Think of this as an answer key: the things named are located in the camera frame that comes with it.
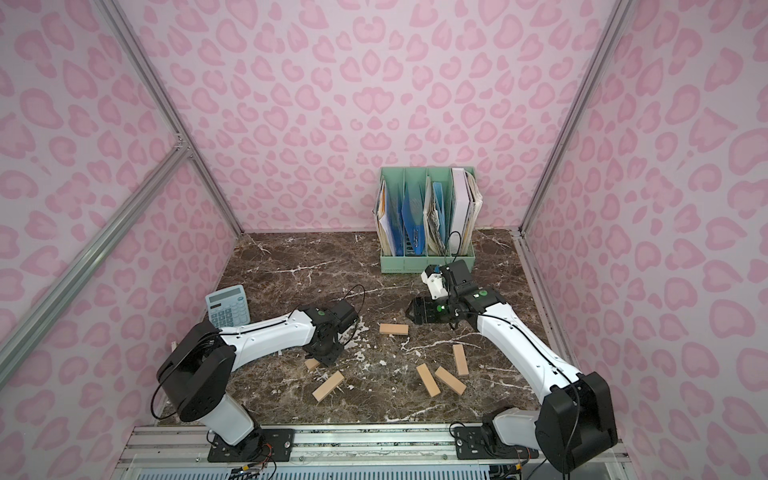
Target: mounting plate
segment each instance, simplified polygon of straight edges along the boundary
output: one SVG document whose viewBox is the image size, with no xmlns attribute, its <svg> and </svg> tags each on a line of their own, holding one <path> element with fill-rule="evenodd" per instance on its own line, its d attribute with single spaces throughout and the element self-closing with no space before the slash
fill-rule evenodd
<svg viewBox="0 0 768 480">
<path fill-rule="evenodd" d="M 527 449 L 520 445 L 497 445 L 495 449 L 496 456 L 486 451 L 484 445 L 484 436 L 482 427 L 454 427 L 453 430 L 454 445 L 456 446 L 456 457 L 459 460 L 486 460 L 493 458 L 509 458 L 512 460 L 538 458 L 538 450 Z"/>
<path fill-rule="evenodd" d="M 272 446 L 272 460 L 275 462 L 288 462 L 293 450 L 293 429 L 263 429 L 263 442 Z M 208 452 L 209 463 L 251 462 L 262 460 L 263 452 L 268 452 L 264 447 L 253 457 L 253 453 L 243 454 L 229 446 L 218 434 L 214 436 Z"/>
</svg>

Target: blue folder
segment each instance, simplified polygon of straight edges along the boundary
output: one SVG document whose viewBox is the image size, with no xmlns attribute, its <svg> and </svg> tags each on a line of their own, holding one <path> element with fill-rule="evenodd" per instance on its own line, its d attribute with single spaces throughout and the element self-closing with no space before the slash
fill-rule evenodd
<svg viewBox="0 0 768 480">
<path fill-rule="evenodd" d="M 413 253 L 424 254 L 426 237 L 424 234 L 424 196 L 421 186 L 406 182 L 406 197 L 402 202 L 402 224 L 411 240 Z"/>
<path fill-rule="evenodd" d="M 389 193 L 389 201 L 387 202 L 387 217 L 389 217 L 389 225 L 392 228 L 392 235 L 394 238 L 394 245 L 392 248 L 395 250 L 396 257 L 402 257 L 405 255 L 405 249 L 403 247 L 402 220 L 400 220 L 401 200 L 400 194 L 397 190 L 389 188 L 387 186 L 387 193 Z"/>
</svg>

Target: pink wall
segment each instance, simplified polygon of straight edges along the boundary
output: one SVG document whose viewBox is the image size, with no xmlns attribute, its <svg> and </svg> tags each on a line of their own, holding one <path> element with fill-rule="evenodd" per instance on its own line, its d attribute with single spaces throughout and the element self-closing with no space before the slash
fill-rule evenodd
<svg viewBox="0 0 768 480">
<path fill-rule="evenodd" d="M 641 478 L 768 477 L 766 73 L 767 3 L 643 0 L 528 237 Z"/>
<path fill-rule="evenodd" d="M 204 311 L 234 243 L 183 165 L 0 391 L 0 477 L 103 478 L 154 420 L 154 374 Z"/>
<path fill-rule="evenodd" d="M 0 6 L 0 344 L 173 138 L 86 0 Z"/>
<path fill-rule="evenodd" d="M 246 230 L 372 228 L 383 164 L 475 165 L 518 226 L 613 4 L 122 2 Z"/>
</svg>

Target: paper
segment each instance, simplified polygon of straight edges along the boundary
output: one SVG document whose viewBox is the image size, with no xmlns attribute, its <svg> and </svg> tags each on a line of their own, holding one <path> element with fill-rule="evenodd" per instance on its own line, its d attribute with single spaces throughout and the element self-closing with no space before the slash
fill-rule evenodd
<svg viewBox="0 0 768 480">
<path fill-rule="evenodd" d="M 448 231 L 448 243 L 451 255 L 456 255 L 464 243 L 464 229 L 467 224 L 471 200 L 464 169 L 452 168 L 451 175 L 453 178 L 453 218 Z"/>
<path fill-rule="evenodd" d="M 424 197 L 424 231 L 427 239 L 427 251 L 429 255 L 442 255 L 445 253 L 438 225 L 438 214 L 435 208 L 435 196 L 433 195 L 432 180 L 427 177 Z"/>
<path fill-rule="evenodd" d="M 469 253 L 469 247 L 472 245 L 472 231 L 475 229 L 475 222 L 477 221 L 478 215 L 480 214 L 480 207 L 482 207 L 482 195 L 478 189 L 478 184 L 477 181 L 475 181 L 475 177 L 469 172 L 466 172 L 466 178 L 467 187 L 469 189 L 470 196 L 472 197 L 472 202 L 469 206 L 467 223 L 464 228 L 464 233 L 462 234 L 462 246 L 458 251 L 459 255 L 463 257 Z"/>
<path fill-rule="evenodd" d="M 416 255 L 424 254 L 424 198 L 421 185 L 406 182 L 406 197 L 402 202 L 402 225 L 406 229 L 411 248 Z"/>
<path fill-rule="evenodd" d="M 432 184 L 432 189 L 434 190 L 434 198 L 435 198 L 435 207 L 437 208 L 437 217 L 438 217 L 438 229 L 440 232 L 440 240 L 442 241 L 443 250 L 445 249 L 445 246 L 448 245 L 448 231 L 445 225 L 445 202 L 443 201 L 443 195 L 442 195 L 442 184 L 440 182 L 435 182 Z"/>
<path fill-rule="evenodd" d="M 379 235 L 379 243 L 381 244 L 382 255 L 385 257 L 391 257 L 394 238 L 392 235 L 391 223 L 389 222 L 387 211 L 386 182 L 384 179 L 382 179 L 382 183 L 379 187 L 378 198 L 379 201 L 376 204 L 376 209 L 373 211 L 373 215 L 376 218 L 376 233 Z"/>
</svg>

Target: wooden block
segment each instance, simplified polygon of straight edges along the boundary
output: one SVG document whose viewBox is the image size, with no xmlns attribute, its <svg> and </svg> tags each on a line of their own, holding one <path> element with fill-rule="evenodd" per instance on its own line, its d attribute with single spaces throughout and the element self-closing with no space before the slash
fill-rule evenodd
<svg viewBox="0 0 768 480">
<path fill-rule="evenodd" d="M 458 373 L 458 376 L 469 375 L 467 357 L 464 356 L 464 346 L 462 344 L 454 344 L 453 356 L 456 358 L 456 373 Z"/>
<path fill-rule="evenodd" d="M 318 362 L 315 359 L 308 359 L 306 362 L 304 362 L 304 365 L 306 365 L 306 369 L 308 372 L 312 372 L 314 369 L 316 369 L 320 362 Z"/>
<path fill-rule="evenodd" d="M 432 374 L 429 372 L 426 363 L 417 366 L 416 371 L 419 372 L 419 375 L 422 377 L 422 382 L 424 382 L 424 386 L 427 387 L 429 396 L 435 396 L 440 393 L 440 388 L 438 388 L 437 383 L 435 383 L 435 379 L 432 378 Z"/>
<path fill-rule="evenodd" d="M 408 326 L 400 323 L 380 323 L 379 333 L 384 335 L 408 335 Z"/>
<path fill-rule="evenodd" d="M 344 375 L 341 374 L 341 372 L 336 372 L 333 375 L 331 375 L 331 378 L 327 379 L 321 386 L 317 388 L 314 392 L 312 392 L 312 395 L 314 395 L 315 399 L 318 402 L 322 402 L 324 398 L 328 396 L 329 393 L 333 391 L 341 382 L 344 381 Z"/>
<path fill-rule="evenodd" d="M 451 387 L 451 389 L 454 392 L 458 393 L 459 395 L 464 393 L 464 391 L 467 389 L 467 386 L 464 385 L 461 382 L 461 380 L 459 380 L 456 377 L 454 377 L 453 375 L 451 375 L 451 373 L 448 370 L 446 370 L 446 369 L 444 369 L 442 367 L 438 367 L 437 368 L 437 371 L 435 372 L 435 376 L 437 378 L 441 379 L 446 384 L 448 384 L 448 386 Z"/>
</svg>

